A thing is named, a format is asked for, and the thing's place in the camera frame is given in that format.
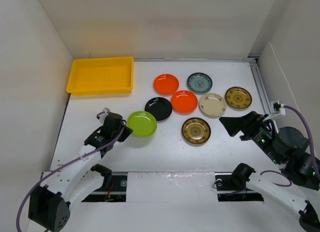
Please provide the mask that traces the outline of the green plate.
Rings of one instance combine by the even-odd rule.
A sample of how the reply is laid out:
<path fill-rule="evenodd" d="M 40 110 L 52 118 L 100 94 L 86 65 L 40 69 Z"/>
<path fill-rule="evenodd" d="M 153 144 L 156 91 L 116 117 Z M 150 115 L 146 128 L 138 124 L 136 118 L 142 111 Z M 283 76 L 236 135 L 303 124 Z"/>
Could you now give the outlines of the green plate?
<path fill-rule="evenodd" d="M 133 130 L 136 137 L 152 136 L 157 129 L 155 117 L 146 111 L 135 111 L 127 119 L 127 127 Z"/>

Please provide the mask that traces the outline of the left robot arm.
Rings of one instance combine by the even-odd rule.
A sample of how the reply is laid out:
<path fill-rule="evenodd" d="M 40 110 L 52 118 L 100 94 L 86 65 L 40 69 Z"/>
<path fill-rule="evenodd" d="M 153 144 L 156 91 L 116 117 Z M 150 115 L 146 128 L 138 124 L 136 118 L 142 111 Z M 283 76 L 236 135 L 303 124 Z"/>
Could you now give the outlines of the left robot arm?
<path fill-rule="evenodd" d="M 94 131 L 75 159 L 43 177 L 29 194 L 28 218 L 48 231 L 61 231 L 71 211 L 90 193 L 109 189 L 112 171 L 99 162 L 116 142 L 125 141 L 132 130 L 125 125 L 112 132 Z"/>

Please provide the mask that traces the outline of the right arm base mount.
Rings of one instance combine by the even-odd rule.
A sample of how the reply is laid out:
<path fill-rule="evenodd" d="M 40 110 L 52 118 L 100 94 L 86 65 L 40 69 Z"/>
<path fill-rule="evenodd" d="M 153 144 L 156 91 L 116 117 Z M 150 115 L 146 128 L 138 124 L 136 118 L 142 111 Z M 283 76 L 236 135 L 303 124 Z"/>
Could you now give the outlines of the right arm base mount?
<path fill-rule="evenodd" d="M 237 187 L 232 182 L 231 172 L 215 172 L 214 177 L 212 188 L 216 190 L 219 202 L 264 201 L 261 194 L 241 186 Z"/>

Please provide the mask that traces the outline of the black plate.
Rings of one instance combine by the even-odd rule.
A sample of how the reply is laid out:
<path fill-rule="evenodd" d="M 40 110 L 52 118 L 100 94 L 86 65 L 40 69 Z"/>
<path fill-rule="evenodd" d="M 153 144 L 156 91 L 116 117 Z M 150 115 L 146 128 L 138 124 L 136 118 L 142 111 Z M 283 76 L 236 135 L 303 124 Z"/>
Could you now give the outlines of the black plate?
<path fill-rule="evenodd" d="M 170 101 L 163 97 L 154 97 L 147 101 L 144 110 L 153 115 L 156 121 L 164 121 L 170 117 L 173 107 Z"/>

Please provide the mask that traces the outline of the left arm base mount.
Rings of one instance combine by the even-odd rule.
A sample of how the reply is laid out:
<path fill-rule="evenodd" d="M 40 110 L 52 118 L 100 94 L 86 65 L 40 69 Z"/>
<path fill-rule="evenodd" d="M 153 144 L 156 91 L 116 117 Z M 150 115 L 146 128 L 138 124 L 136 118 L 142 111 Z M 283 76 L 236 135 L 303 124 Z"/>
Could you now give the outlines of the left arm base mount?
<path fill-rule="evenodd" d="M 83 202 L 126 202 L 127 172 L 113 172 L 112 180 L 89 194 Z"/>

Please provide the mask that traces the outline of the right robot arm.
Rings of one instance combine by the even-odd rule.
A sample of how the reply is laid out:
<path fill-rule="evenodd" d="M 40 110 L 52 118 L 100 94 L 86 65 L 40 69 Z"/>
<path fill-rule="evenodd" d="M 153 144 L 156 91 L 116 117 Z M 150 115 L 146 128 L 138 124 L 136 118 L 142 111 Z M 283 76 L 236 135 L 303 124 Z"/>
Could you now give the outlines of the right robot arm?
<path fill-rule="evenodd" d="M 220 117 L 229 136 L 242 132 L 242 141 L 252 141 L 276 165 L 280 173 L 305 194 L 304 198 L 263 179 L 251 166 L 240 163 L 229 175 L 228 182 L 235 190 L 249 189 L 278 203 L 290 212 L 305 231 L 319 231 L 320 227 L 320 161 L 311 149 L 311 138 L 305 138 L 293 127 L 275 129 L 267 115 L 251 111 L 242 117 Z"/>

